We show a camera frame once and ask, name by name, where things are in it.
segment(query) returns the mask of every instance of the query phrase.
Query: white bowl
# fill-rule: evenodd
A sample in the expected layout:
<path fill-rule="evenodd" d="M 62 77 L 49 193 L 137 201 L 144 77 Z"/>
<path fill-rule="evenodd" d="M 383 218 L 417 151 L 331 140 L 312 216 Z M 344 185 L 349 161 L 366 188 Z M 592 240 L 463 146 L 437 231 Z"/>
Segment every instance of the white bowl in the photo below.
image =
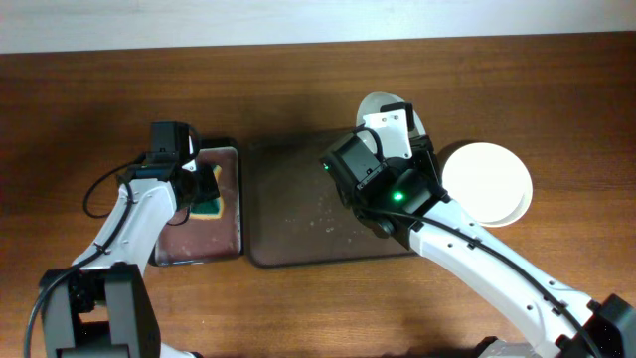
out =
<path fill-rule="evenodd" d="M 442 184 L 485 227 L 516 222 L 533 199 L 533 182 L 524 163 L 510 150 L 491 143 L 457 149 L 444 165 Z"/>

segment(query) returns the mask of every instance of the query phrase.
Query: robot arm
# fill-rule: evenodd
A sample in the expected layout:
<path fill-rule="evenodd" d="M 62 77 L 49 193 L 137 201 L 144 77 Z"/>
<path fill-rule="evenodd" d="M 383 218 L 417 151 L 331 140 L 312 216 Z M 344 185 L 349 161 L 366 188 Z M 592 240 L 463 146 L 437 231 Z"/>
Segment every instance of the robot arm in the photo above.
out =
<path fill-rule="evenodd" d="M 412 106 L 383 104 L 321 159 L 343 205 L 378 237 L 393 237 L 459 277 L 542 357 L 589 357 L 612 340 L 608 352 L 634 357 L 633 308 L 614 295 L 596 303 L 483 229 L 441 187 L 432 144 Z"/>
<path fill-rule="evenodd" d="M 161 343 L 142 279 L 157 238 L 175 212 L 219 197 L 212 167 L 192 162 L 198 148 L 192 147 L 190 131 L 183 123 L 153 123 L 151 151 L 143 164 L 129 165 L 118 178 L 115 206 L 92 244 L 74 260 L 76 269 L 50 270 L 41 280 L 42 291 L 51 291 L 42 308 L 49 357 L 200 356 Z M 82 322 L 80 313 L 97 304 L 106 306 L 109 320 Z"/>

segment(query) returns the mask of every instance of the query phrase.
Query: dark brown tray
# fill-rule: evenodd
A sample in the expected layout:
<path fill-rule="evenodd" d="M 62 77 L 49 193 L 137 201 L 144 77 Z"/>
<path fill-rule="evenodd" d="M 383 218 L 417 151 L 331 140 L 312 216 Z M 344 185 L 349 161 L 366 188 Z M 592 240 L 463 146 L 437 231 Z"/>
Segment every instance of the dark brown tray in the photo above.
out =
<path fill-rule="evenodd" d="M 293 135 L 250 145 L 243 157 L 245 252 L 263 268 L 410 256 L 379 239 L 340 203 L 318 161 L 346 131 Z"/>

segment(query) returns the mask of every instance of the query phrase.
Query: green led light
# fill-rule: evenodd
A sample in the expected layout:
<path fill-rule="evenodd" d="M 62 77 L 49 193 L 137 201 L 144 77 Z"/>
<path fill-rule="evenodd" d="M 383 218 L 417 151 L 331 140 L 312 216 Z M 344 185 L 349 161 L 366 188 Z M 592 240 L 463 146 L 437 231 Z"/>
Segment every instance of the green led light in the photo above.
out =
<path fill-rule="evenodd" d="M 394 192 L 394 200 L 395 201 L 400 201 L 404 199 L 404 194 L 401 192 Z"/>

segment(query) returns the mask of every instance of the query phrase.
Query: brown wood surface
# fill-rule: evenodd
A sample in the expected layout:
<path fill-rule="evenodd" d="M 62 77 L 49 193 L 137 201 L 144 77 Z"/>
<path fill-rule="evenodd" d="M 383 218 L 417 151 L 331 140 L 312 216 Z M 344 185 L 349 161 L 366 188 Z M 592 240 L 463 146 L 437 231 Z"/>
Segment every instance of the brown wood surface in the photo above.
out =
<path fill-rule="evenodd" d="M 383 90 L 411 100 L 438 149 L 501 144 L 530 169 L 528 214 L 494 234 L 602 300 L 636 303 L 636 35 L 438 39 L 0 56 L 0 357 L 19 356 L 46 269 L 101 221 L 80 208 L 101 173 L 177 119 L 247 143 L 351 127 Z M 113 203 L 112 185 L 94 210 Z M 247 259 L 149 268 L 177 348 L 207 356 L 380 356 L 523 337 L 418 259 L 262 270 Z M 43 356 L 40 324 L 34 356 Z"/>

